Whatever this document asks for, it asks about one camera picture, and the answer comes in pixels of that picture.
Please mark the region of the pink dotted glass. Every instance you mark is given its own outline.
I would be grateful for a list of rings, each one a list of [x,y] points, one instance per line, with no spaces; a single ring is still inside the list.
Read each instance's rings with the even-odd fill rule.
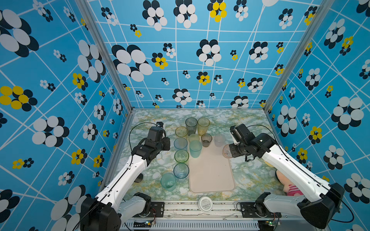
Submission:
[[[228,159],[231,159],[233,157],[232,154],[231,154],[231,151],[230,151],[229,144],[227,144],[223,147],[222,155],[223,155],[223,157],[228,158]]]

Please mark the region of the small grey glass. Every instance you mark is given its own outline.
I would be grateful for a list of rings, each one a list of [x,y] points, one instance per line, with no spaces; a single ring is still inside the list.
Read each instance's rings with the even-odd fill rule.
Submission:
[[[212,135],[205,133],[201,136],[201,143],[203,147],[209,147],[213,140]]]

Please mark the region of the clear dotted glass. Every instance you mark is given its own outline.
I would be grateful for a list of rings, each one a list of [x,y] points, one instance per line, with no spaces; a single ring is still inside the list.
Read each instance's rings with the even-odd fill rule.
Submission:
[[[225,136],[222,134],[215,135],[214,144],[216,147],[224,147],[225,145]]]

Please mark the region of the blue short glass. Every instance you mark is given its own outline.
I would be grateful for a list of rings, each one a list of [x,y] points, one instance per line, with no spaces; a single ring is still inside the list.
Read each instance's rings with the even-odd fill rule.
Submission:
[[[187,139],[181,137],[181,138],[175,139],[173,144],[176,149],[183,150],[183,149],[187,149],[188,141]]]

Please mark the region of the pink plush doll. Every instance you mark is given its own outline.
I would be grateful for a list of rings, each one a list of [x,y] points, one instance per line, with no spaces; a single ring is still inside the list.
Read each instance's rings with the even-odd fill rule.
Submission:
[[[279,170],[276,171],[276,178],[281,184],[283,184],[283,191],[287,196],[301,196],[303,193],[292,183],[287,177],[285,177]]]

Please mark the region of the light green short glass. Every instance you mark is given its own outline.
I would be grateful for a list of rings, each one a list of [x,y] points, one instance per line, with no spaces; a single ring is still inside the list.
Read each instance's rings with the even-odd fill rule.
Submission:
[[[192,142],[192,141],[199,141],[199,135],[198,134],[191,134],[191,135],[188,136],[188,140],[190,142]]]

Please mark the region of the tall yellow glass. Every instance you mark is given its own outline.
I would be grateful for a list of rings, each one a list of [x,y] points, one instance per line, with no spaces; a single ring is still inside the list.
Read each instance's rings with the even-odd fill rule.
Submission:
[[[198,135],[202,136],[202,135],[206,134],[210,124],[211,124],[211,122],[208,118],[201,117],[198,120]]]

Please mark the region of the teal glass lowest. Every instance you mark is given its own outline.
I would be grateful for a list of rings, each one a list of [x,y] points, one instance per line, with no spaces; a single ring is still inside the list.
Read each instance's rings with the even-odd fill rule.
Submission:
[[[172,192],[176,188],[176,177],[173,173],[165,173],[161,178],[162,187]]]

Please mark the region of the white round lid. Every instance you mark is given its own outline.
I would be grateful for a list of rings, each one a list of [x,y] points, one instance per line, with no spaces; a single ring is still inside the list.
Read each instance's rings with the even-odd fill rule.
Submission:
[[[211,198],[207,196],[203,196],[199,201],[198,201],[198,207],[203,213],[209,213],[212,211],[213,208],[213,201]]]

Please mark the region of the blue glass lower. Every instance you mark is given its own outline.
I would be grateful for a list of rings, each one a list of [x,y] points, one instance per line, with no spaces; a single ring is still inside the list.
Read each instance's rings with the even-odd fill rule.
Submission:
[[[174,168],[173,168],[173,174],[174,176],[179,180],[183,181],[188,178],[189,175],[189,167],[185,163],[178,163]]]

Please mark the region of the beige plastic tray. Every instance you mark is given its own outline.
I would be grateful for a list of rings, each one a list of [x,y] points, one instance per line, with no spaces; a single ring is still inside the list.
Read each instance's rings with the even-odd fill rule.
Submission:
[[[226,192],[235,189],[231,163],[223,156],[223,148],[212,141],[202,147],[199,157],[190,157],[189,188],[193,193]]]

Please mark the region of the teal glass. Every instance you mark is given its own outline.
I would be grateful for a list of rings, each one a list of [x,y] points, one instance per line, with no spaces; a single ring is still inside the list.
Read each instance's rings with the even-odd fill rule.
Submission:
[[[200,141],[191,141],[189,145],[190,155],[193,158],[198,158],[201,154],[202,143]]]

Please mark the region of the aluminium corner post left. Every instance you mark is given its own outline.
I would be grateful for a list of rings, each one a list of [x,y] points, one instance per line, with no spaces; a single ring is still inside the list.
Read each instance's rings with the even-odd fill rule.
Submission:
[[[133,107],[132,107],[132,105],[129,101],[129,98],[128,98],[126,92],[125,92],[125,89],[123,88],[123,83],[122,83],[121,79],[119,78],[119,75],[117,73],[117,70],[115,69],[113,61],[110,58],[108,49],[107,49],[107,47],[104,43],[103,37],[102,37],[102,35],[101,35],[101,33],[98,29],[98,25],[96,24],[96,22],[93,19],[92,11],[90,10],[90,8],[88,6],[88,2],[83,1],[83,0],[77,0],[76,4],[77,4],[84,20],[86,21],[86,23],[89,27],[89,31],[91,33],[91,36],[92,36],[92,38],[93,38],[101,56],[103,58],[103,61],[106,65],[107,70],[109,71],[109,73],[112,77],[113,83],[116,86],[116,88],[118,90],[118,93],[120,94],[126,109],[128,110],[128,114],[130,114],[133,110]]]

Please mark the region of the aluminium corner post right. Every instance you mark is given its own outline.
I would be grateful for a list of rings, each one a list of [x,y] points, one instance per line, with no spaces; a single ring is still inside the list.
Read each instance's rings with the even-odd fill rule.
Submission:
[[[317,14],[313,21],[310,23],[310,25],[307,27],[307,30],[305,31],[304,35],[302,36],[300,42],[298,43],[296,49],[294,50],[291,58],[289,59],[287,63],[287,67],[285,67],[285,70],[281,77],[276,82],[269,98],[267,99],[267,103],[264,106],[264,112],[267,113],[270,107],[272,106],[273,102],[277,99],[278,93],[280,92],[283,84],[287,81],[290,74],[293,72],[294,68],[296,67],[298,61],[300,60],[306,46],[308,43],[312,40],[313,36],[319,29],[320,25],[322,24],[324,18],[326,17],[329,9],[334,4],[335,0],[325,0],[322,1]]]

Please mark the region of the aluminium front rail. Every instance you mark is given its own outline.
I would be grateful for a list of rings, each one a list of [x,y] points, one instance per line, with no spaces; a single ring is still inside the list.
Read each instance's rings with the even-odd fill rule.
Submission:
[[[213,201],[209,212],[201,211],[198,201],[165,201],[155,217],[136,217],[125,222],[122,231],[315,231],[303,218],[271,214],[260,218],[243,211],[236,201]]]

